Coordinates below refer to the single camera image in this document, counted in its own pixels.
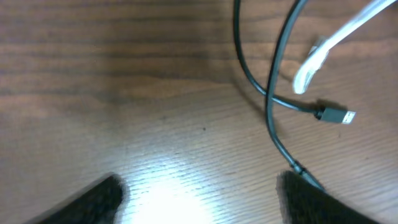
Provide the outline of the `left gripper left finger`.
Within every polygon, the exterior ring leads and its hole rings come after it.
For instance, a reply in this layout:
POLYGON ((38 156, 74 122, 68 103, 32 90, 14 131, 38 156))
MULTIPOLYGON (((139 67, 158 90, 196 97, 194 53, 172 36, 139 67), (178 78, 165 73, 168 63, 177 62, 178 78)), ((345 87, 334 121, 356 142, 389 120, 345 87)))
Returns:
POLYGON ((114 224, 125 191, 122 178, 110 174, 27 222, 28 224, 114 224))

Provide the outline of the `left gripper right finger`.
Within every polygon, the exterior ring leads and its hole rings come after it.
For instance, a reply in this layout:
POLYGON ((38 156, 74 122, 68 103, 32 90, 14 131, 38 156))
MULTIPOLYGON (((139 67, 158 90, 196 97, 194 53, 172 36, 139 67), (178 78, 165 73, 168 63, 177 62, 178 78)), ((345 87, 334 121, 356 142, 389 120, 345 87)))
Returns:
POLYGON ((287 224, 378 224, 292 171, 277 177, 280 212, 287 224))

